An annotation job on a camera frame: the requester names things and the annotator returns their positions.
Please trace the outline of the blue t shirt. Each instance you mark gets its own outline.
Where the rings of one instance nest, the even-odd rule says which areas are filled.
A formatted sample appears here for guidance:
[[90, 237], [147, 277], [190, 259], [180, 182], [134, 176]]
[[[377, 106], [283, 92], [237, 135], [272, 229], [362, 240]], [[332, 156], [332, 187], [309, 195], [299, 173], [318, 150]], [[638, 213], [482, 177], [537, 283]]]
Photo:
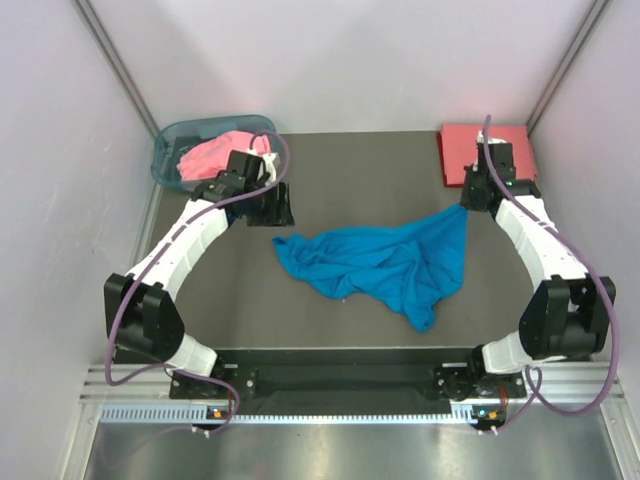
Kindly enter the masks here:
[[398, 227], [349, 227], [307, 239], [272, 239], [276, 257], [294, 279], [330, 299], [366, 294], [431, 329], [435, 308], [464, 284], [468, 211], [458, 204]]

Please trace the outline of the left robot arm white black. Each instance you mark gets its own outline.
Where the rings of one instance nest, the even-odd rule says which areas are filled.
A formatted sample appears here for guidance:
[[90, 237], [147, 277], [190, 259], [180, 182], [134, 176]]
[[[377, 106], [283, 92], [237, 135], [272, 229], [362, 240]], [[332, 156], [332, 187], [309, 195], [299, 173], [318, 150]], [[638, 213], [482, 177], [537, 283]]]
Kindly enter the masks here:
[[238, 219], [250, 226], [289, 226], [291, 214], [284, 177], [290, 154], [234, 150], [227, 166], [193, 189], [178, 220], [152, 251], [126, 274], [104, 285], [110, 366], [117, 349], [148, 358], [154, 368], [179, 370], [205, 396], [226, 387], [217, 353], [186, 333], [175, 305], [178, 293], [211, 244]]

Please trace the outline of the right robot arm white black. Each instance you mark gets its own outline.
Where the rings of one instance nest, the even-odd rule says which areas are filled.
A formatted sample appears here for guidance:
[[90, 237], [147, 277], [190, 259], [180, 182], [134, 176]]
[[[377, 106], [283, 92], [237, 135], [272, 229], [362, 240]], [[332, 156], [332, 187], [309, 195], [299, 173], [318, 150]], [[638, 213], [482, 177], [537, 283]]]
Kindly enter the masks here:
[[479, 135], [477, 159], [465, 169], [463, 208], [489, 214], [508, 236], [531, 281], [533, 295], [518, 328], [477, 347], [467, 370], [469, 388], [487, 396], [506, 374], [524, 367], [602, 351], [609, 332], [607, 304], [616, 289], [592, 276], [583, 260], [557, 237], [532, 180], [518, 179], [511, 143]]

